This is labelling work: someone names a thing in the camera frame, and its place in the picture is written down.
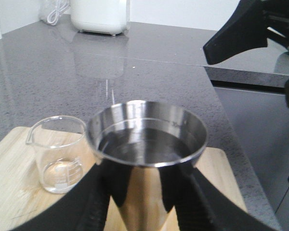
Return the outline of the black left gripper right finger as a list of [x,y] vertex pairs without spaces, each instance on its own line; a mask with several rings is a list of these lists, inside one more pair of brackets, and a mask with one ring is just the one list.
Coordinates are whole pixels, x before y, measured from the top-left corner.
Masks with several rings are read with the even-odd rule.
[[231,202],[189,162],[158,170],[164,208],[175,208],[181,231],[272,230]]

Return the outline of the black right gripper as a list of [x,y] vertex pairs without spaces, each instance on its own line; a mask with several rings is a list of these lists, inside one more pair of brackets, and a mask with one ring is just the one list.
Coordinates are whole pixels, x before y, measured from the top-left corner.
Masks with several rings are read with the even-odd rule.
[[[207,63],[218,64],[242,52],[267,47],[266,31],[269,39],[289,52],[289,0],[241,0],[224,26],[203,46]],[[289,79],[285,98],[289,108]]]

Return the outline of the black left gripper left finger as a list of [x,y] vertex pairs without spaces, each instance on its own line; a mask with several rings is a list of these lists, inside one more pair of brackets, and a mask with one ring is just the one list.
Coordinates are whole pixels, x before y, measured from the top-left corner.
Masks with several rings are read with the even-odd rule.
[[15,228],[17,231],[101,231],[110,196],[122,205],[132,167],[104,160],[58,202]]

